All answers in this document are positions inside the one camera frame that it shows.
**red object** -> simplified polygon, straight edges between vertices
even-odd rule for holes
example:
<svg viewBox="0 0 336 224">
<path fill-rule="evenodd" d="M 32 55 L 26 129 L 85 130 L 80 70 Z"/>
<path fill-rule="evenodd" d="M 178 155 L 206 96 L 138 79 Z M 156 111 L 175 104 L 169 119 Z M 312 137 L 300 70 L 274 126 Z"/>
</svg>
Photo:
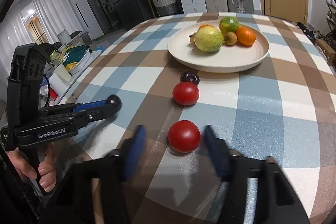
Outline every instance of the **red object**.
<svg viewBox="0 0 336 224">
<path fill-rule="evenodd" d="M 54 101 L 57 96 L 57 93 L 52 88 L 50 88 L 50 101 Z"/>
<path fill-rule="evenodd" d="M 175 102 L 183 106 L 190 106 L 197 102 L 200 92 L 197 86 L 190 82 L 181 82 L 173 89 Z"/>
<path fill-rule="evenodd" d="M 168 140 L 175 150 L 189 153 L 200 144 L 201 133 L 193 122 L 187 120 L 178 121 L 170 127 Z"/>
</svg>

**plate rim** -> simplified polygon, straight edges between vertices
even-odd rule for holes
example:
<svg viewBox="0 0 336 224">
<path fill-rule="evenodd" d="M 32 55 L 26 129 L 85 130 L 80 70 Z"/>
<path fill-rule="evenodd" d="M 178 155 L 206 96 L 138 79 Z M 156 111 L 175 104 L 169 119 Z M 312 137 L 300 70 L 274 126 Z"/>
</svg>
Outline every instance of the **plate rim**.
<svg viewBox="0 0 336 224">
<path fill-rule="evenodd" d="M 253 27 L 251 27 L 251 26 L 249 26 L 249 25 L 245 25 L 245 24 L 240 24 L 240 25 L 241 25 L 241 26 L 244 26 L 244 27 L 251 28 L 251 29 L 253 29 L 254 31 L 260 33 L 260 34 L 266 39 L 267 44 L 268 44 L 268 50 L 267 50 L 267 52 L 266 52 L 262 57 L 260 57 L 259 59 L 255 60 L 255 61 L 252 62 L 252 63 L 246 63 L 246 64 L 243 64 L 243 65 L 239 65 L 239 66 L 231 66 L 231 67 L 214 66 L 214 65 L 212 65 L 212 66 L 206 66 L 206 65 L 199 65 L 199 64 L 194 64 L 194 63 L 190 63 L 190 62 L 188 62 L 188 61 L 181 60 L 181 59 L 175 57 L 175 56 L 171 53 L 171 50 L 170 50 L 170 44 L 171 44 L 171 41 L 173 40 L 174 36 L 176 36 L 179 32 L 181 32 L 182 30 L 184 30 L 184 29 L 186 29 L 186 28 L 188 28 L 188 27 L 190 27 L 190 26 L 196 25 L 196 24 L 204 24 L 204 23 L 206 23 L 206 22 L 214 22 L 214 21 L 218 21 L 218 22 L 220 22 L 220 20 L 207 20 L 207 21 L 202 21 L 202 22 L 194 23 L 194 24 L 192 24 L 192 25 L 189 25 L 189 26 L 187 26 L 187 27 L 184 27 L 184 28 L 178 30 L 176 33 L 174 33 L 173 36 L 170 37 L 170 39 L 169 39 L 169 41 L 168 41 L 168 51 L 169 51 L 169 53 L 172 55 L 172 57 L 174 57 L 174 58 L 177 59 L 178 61 L 181 61 L 181 62 L 184 62 L 184 63 L 187 63 L 187 64 L 191 64 L 191 65 L 193 65 L 193 66 L 207 67 L 207 68 L 215 68 L 215 69 L 221 69 L 221 68 L 223 68 L 223 69 L 233 69 L 233 68 L 235 68 L 235 69 L 239 69 L 239 68 L 246 67 L 246 66 L 251 66 L 251 65 L 254 65 L 254 64 L 258 65 L 258 64 L 261 63 L 261 62 L 267 57 L 267 55 L 269 54 L 269 40 L 268 40 L 268 38 L 267 38 L 262 32 L 256 30 L 255 28 L 253 28 Z"/>
</svg>

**desk leg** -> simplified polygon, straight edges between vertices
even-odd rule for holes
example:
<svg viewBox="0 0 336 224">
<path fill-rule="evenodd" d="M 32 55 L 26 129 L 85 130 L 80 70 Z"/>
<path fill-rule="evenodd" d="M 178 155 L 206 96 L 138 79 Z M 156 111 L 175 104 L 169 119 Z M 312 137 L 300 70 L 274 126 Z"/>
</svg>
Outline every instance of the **desk leg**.
<svg viewBox="0 0 336 224">
<path fill-rule="evenodd" d="M 149 4 L 149 7 L 151 8 L 153 17 L 156 18 L 156 15 L 155 15 L 155 12 L 154 12 L 151 0 L 147 0 L 147 1 L 148 1 L 148 4 Z"/>
</svg>

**white curtain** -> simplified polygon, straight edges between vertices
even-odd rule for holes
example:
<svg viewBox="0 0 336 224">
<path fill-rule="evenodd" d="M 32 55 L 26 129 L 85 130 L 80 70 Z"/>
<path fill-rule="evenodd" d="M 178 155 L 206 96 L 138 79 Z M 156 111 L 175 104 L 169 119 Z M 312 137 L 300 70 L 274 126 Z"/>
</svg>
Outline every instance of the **white curtain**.
<svg viewBox="0 0 336 224">
<path fill-rule="evenodd" d="M 17 46 L 34 42 L 22 21 L 20 5 L 13 6 L 0 24 L 0 99 L 7 97 L 7 78 Z"/>
<path fill-rule="evenodd" d="M 33 0 L 33 3 L 49 43 L 59 42 L 57 35 L 64 29 L 69 34 L 84 30 L 69 0 Z"/>
</svg>

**tablecloth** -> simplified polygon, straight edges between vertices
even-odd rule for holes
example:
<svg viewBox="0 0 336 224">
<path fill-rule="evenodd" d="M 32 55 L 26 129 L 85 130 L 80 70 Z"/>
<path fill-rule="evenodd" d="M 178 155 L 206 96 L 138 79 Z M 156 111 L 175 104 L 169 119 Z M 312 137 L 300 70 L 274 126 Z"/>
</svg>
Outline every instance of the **tablecloth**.
<svg viewBox="0 0 336 224">
<path fill-rule="evenodd" d="M 197 72 L 199 100 L 180 108 L 172 90 L 190 68 L 177 62 L 167 44 L 178 30 L 234 16 L 262 32 L 269 55 L 240 73 Z M 132 223 L 213 223 L 225 184 L 214 174 L 204 145 L 176 155 L 167 144 L 170 126 L 190 120 L 247 157 L 273 156 L 292 183 L 311 223 L 320 223 L 336 201 L 336 79 L 314 45 L 293 24 L 261 15 L 198 13 L 145 21 L 114 42 L 77 79 L 61 103 L 86 103 L 117 94 L 123 107 L 115 120 L 89 125 L 55 143 L 59 164 L 102 157 L 147 129 L 146 148 L 135 177 L 124 184 Z M 253 222 L 257 181 L 249 181 L 245 223 Z"/>
</svg>

